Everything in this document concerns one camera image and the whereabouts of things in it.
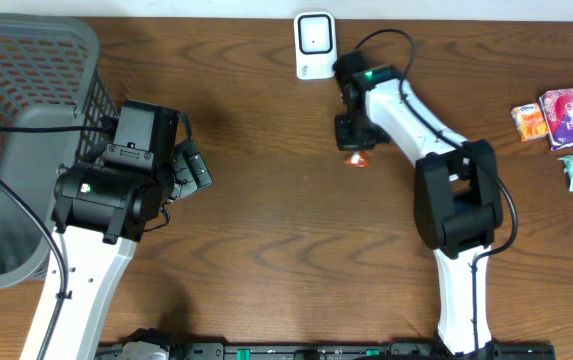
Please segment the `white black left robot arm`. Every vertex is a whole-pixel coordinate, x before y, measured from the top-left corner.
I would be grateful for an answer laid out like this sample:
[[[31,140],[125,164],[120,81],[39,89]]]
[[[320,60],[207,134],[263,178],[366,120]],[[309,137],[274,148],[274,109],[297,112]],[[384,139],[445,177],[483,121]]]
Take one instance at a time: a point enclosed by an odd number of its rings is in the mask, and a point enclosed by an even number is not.
[[[212,183],[185,113],[128,100],[101,122],[107,141],[55,183],[49,265],[24,359],[93,358],[147,223]]]

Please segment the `orange Kleenex tissue pack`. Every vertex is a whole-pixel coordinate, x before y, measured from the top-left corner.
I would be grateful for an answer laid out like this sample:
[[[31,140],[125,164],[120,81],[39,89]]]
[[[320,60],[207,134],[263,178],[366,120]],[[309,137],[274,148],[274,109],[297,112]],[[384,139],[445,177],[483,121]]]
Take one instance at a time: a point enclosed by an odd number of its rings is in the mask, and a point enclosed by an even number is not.
[[[511,116],[522,142],[542,138],[549,132],[537,103],[517,106],[511,110]]]

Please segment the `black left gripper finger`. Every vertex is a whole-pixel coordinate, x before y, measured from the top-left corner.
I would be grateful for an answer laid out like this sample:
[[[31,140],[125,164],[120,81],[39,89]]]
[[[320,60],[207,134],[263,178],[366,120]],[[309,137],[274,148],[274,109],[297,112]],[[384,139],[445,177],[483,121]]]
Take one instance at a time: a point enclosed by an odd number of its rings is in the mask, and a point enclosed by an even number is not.
[[[195,175],[193,173],[193,162],[197,154],[178,155],[173,163],[174,190],[172,199],[182,199],[194,194],[198,190]]]
[[[212,176],[201,152],[198,150],[197,144],[191,141],[187,146],[186,153],[188,167],[193,174],[197,188],[201,189],[210,186],[213,183]]]

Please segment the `orange chocolate bar wrapper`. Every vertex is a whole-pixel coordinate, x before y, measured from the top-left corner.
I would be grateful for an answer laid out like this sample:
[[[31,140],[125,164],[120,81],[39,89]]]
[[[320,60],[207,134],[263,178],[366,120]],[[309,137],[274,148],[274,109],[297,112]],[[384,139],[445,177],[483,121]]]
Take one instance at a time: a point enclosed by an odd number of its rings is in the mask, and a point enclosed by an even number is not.
[[[345,159],[344,165],[353,168],[368,168],[370,160],[365,151],[355,151]]]

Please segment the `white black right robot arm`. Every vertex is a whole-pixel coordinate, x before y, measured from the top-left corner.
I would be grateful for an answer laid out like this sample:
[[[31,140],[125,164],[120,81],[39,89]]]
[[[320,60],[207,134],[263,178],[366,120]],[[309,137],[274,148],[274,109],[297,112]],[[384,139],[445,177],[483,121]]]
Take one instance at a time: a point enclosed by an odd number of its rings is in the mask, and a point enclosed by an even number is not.
[[[484,254],[503,221],[492,147],[441,123],[391,65],[371,67],[354,50],[333,69],[347,107],[335,119],[338,148],[394,142],[413,165],[414,222],[437,263],[440,344],[454,358],[492,358]]]

